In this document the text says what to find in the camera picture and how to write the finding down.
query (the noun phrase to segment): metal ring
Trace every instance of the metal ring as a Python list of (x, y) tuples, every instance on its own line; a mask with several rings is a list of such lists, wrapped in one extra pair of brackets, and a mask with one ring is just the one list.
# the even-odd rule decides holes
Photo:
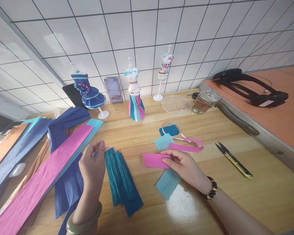
[(164, 125), (167, 124), (167, 123), (174, 124), (174, 125), (178, 128), (179, 133), (178, 133), (177, 135), (172, 135), (172, 137), (177, 137), (177, 136), (181, 133), (181, 129), (180, 129), (179, 125), (176, 124), (175, 122), (165, 122), (165, 123), (162, 125), (162, 132), (163, 132), (164, 134), (166, 134), (166, 132), (164, 131), (163, 127), (164, 127)]

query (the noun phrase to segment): scissors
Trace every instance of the scissors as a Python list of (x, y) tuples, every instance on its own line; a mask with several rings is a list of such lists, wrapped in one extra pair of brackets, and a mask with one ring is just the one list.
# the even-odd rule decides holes
[(242, 163), (240, 163), (223, 144), (221, 144), (220, 142), (218, 143), (220, 144), (220, 146), (216, 143), (215, 145), (224, 154), (224, 156), (226, 156), (226, 158), (229, 159), (229, 161), (238, 169), (238, 171), (243, 176), (252, 180), (253, 175), (242, 165)]

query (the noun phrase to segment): wooden table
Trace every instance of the wooden table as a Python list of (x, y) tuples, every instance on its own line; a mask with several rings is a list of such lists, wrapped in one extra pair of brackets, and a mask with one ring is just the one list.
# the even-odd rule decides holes
[[(179, 92), (193, 103), (191, 94), (196, 90)], [(253, 137), (249, 136), (217, 108), (204, 115), (189, 112), (174, 116), (160, 107), (152, 97), (143, 98), (145, 119), (135, 122), (128, 116), (128, 101), (123, 104), (106, 104), (110, 116), (94, 136), (93, 141), (104, 140), (106, 146), (123, 153), (144, 206), (131, 218), (124, 207), (113, 207), (108, 174), (105, 174), (100, 196), (103, 205), (99, 218), (99, 234), (223, 234), (224, 229), (214, 212), (194, 188), (183, 180), (169, 201), (156, 189), (155, 184), (163, 169), (146, 168), (143, 153), (158, 153), (154, 140), (160, 137), (159, 128), (166, 121), (176, 122), (182, 133), (205, 144), (200, 153), (192, 153), (203, 172), (213, 177), (231, 198), (275, 233), (294, 229), (294, 172), (272, 155)], [(97, 119), (98, 110), (90, 110)], [(30, 154), (33, 162), (42, 147), (44, 138)], [(254, 175), (244, 178), (215, 146), (222, 142)], [(0, 205), (26, 175), (12, 179)], [(47, 195), (27, 235), (57, 234), (64, 216), (55, 220), (54, 189)]]

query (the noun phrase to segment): pink crepe paper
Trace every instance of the pink crepe paper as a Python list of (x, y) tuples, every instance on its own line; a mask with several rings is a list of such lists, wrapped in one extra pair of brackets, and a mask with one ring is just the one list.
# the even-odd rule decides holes
[(169, 143), (169, 148), (170, 149), (177, 149), (177, 150), (181, 150), (181, 151), (186, 151), (186, 152), (200, 152), (204, 149), (204, 144), (203, 142), (197, 140), (197, 139), (193, 139), (193, 138), (183, 138), (183, 140), (185, 141), (193, 141), (197, 144), (200, 144), (201, 147), (193, 147), (193, 146), (184, 146), (184, 145), (178, 145), (175, 143)]
[(154, 168), (170, 168), (161, 158), (170, 158), (167, 154), (143, 153), (144, 166)]
[(0, 215), (0, 234), (16, 235), (68, 160), (94, 127), (81, 125), (60, 145)]

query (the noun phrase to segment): clear plastic lid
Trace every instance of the clear plastic lid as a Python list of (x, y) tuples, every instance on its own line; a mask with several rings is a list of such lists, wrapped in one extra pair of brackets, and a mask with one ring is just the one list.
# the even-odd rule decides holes
[(222, 95), (220, 95), (215, 90), (205, 89), (205, 90), (201, 90), (199, 94), (202, 99), (206, 101), (210, 101), (210, 102), (217, 102), (222, 99)]

